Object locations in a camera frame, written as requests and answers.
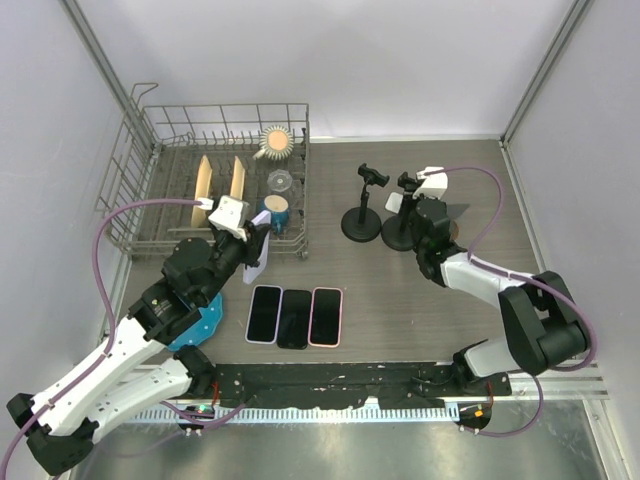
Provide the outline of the black phone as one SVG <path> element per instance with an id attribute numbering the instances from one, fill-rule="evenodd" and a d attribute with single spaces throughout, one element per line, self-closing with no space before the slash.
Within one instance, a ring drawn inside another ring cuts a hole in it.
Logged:
<path id="1" fill-rule="evenodd" d="M 282 349 L 303 350 L 308 345 L 312 293 L 289 289 L 283 292 L 276 345 Z"/>

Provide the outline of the black gooseneck phone stand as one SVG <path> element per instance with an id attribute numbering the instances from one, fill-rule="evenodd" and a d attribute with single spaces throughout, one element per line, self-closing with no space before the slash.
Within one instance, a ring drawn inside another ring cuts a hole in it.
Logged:
<path id="1" fill-rule="evenodd" d="M 368 206 L 370 186 L 385 187 L 390 177 L 370 168 L 366 163 L 358 167 L 357 174 L 363 179 L 360 204 L 349 209 L 341 219 L 341 231 L 351 241 L 368 243 L 378 237 L 382 229 L 378 213 Z"/>

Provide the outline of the pink phone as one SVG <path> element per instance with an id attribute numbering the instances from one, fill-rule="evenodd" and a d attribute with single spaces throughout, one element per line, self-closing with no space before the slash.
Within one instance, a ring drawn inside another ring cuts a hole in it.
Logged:
<path id="1" fill-rule="evenodd" d="M 336 348 L 341 340 L 343 292 L 318 287 L 312 292 L 308 343 L 315 347 Z"/>

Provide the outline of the lavender case phone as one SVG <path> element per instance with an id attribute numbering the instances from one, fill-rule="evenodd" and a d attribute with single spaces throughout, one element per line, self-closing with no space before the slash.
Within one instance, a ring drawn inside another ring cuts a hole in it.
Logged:
<path id="1" fill-rule="evenodd" d="M 252 293 L 245 340 L 252 344 L 273 344 L 276 341 L 283 289 L 279 286 L 257 285 Z"/>

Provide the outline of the wooden base phone stand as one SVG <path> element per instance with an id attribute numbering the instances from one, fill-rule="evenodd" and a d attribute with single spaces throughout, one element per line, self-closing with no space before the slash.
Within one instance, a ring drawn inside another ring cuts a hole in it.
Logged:
<path id="1" fill-rule="evenodd" d="M 449 203 L 447 205 L 447 215 L 450 218 L 449 232 L 452 241 L 457 240 L 460 232 L 457 220 L 469 209 L 469 207 L 470 205 L 465 203 Z"/>

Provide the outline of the black round-base phone stand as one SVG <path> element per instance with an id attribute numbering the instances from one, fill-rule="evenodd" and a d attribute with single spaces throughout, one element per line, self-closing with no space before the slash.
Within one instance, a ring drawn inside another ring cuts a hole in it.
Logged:
<path id="1" fill-rule="evenodd" d="M 399 209 L 394 216 L 383 223 L 381 237 L 389 248 L 406 252 L 412 250 L 414 246 L 409 220 L 420 200 L 420 196 L 415 197 L 414 194 L 421 183 L 410 177 L 407 172 L 403 172 L 397 180 L 397 185 L 403 189 Z"/>

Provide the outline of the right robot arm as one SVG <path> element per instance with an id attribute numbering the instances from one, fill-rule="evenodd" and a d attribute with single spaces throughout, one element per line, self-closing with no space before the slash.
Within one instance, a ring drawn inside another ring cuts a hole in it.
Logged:
<path id="1" fill-rule="evenodd" d="M 408 225 L 426 279 L 469 294 L 501 316 L 503 337 L 453 354 L 451 380 L 457 391 L 475 394 L 495 374 L 523 371 L 535 377 L 592 351 L 592 334 L 559 274 L 515 272 L 469 254 L 453 240 L 452 220 L 440 200 L 419 200 Z"/>

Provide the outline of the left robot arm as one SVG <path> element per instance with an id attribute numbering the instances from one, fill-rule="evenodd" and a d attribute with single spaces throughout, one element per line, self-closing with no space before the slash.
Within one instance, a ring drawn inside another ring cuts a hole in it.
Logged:
<path id="1" fill-rule="evenodd" d="M 215 367 L 186 344 L 138 381 L 121 380 L 168 348 L 203 317 L 236 270 L 259 263 L 269 226 L 246 222 L 242 237 L 214 229 L 214 240 L 182 240 L 113 333 L 62 379 L 35 395 L 18 393 L 7 410 L 36 462 L 50 475 L 81 463 L 109 431 L 155 403 L 205 397 Z"/>

